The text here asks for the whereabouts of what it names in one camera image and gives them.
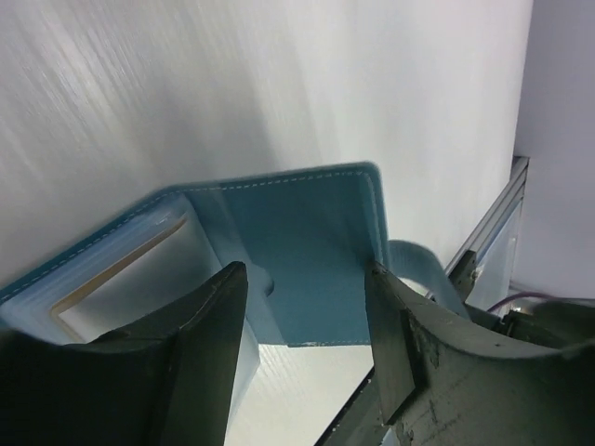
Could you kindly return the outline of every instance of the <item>gray wall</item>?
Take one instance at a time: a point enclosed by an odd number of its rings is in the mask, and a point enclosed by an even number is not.
[[[516,152],[532,157],[514,280],[595,297],[595,2],[535,2]]]

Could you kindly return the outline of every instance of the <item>white surface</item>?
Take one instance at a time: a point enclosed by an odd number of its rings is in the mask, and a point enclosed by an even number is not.
[[[531,156],[514,281],[595,297],[595,2],[541,0],[529,36],[517,151]]]
[[[165,184],[372,160],[452,256],[507,181],[531,0],[6,0],[0,281]],[[310,445],[367,348],[267,348],[228,443]]]

